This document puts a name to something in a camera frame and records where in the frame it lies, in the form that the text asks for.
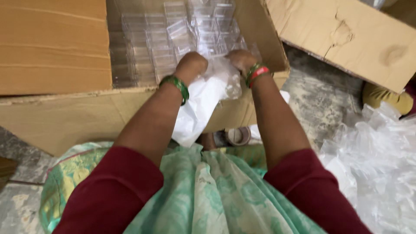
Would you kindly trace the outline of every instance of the cardboard flap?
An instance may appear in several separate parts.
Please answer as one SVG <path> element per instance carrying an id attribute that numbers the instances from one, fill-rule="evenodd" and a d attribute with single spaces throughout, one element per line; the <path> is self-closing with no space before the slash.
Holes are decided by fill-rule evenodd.
<path id="1" fill-rule="evenodd" d="M 105 0 L 1 0 L 0 95 L 111 88 Z"/>
<path id="2" fill-rule="evenodd" d="M 280 37 L 401 92 L 416 72 L 416 29 L 357 0 L 266 0 Z"/>

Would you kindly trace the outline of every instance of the dirty floor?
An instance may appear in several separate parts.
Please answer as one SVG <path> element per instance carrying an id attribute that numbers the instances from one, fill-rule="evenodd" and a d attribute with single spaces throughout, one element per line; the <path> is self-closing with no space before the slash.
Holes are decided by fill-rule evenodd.
<path id="1" fill-rule="evenodd" d="M 311 144 L 319 150 L 331 138 L 347 110 L 361 109 L 362 80 L 308 54 L 285 46 L 292 66 L 282 90 Z M 0 192 L 0 230 L 4 234 L 43 233 L 37 210 L 47 169 L 55 158 L 29 146 L 0 127 L 0 156 L 20 162 L 11 181 Z"/>

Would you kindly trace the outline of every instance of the green bangle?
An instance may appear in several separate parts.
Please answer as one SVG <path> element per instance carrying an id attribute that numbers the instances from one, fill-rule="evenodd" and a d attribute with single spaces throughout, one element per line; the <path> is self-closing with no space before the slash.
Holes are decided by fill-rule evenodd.
<path id="1" fill-rule="evenodd" d="M 268 66 L 265 63 L 263 63 L 263 62 L 257 62 L 247 72 L 247 75 L 245 76 L 245 84 L 247 85 L 247 87 L 249 87 L 250 86 L 250 83 L 252 82 L 252 80 L 250 80 L 249 78 L 260 67 L 267 67 L 268 68 Z"/>
<path id="2" fill-rule="evenodd" d="M 183 106 L 186 103 L 186 101 L 189 99 L 189 92 L 188 92 L 188 88 L 186 87 L 185 83 L 181 79 L 177 78 L 174 75 L 168 75 L 168 76 L 165 76 L 162 79 L 162 81 L 159 84 L 159 87 L 162 86 L 162 84 L 165 83 L 165 82 L 169 82 L 169 83 L 174 84 L 181 91 L 182 97 L 183 97 L 183 101 L 182 101 L 181 106 Z"/>

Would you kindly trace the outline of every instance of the forearm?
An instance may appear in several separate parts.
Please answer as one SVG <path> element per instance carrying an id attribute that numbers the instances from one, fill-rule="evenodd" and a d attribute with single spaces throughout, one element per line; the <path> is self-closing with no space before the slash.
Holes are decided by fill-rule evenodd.
<path id="1" fill-rule="evenodd" d="M 182 100 L 175 85 L 163 84 L 130 119 L 114 145 L 137 151 L 159 166 L 172 137 Z"/>
<path id="2" fill-rule="evenodd" d="M 302 126 L 280 95 L 271 75 L 259 77 L 253 83 L 252 93 L 269 169 L 285 155 L 310 148 Z"/>

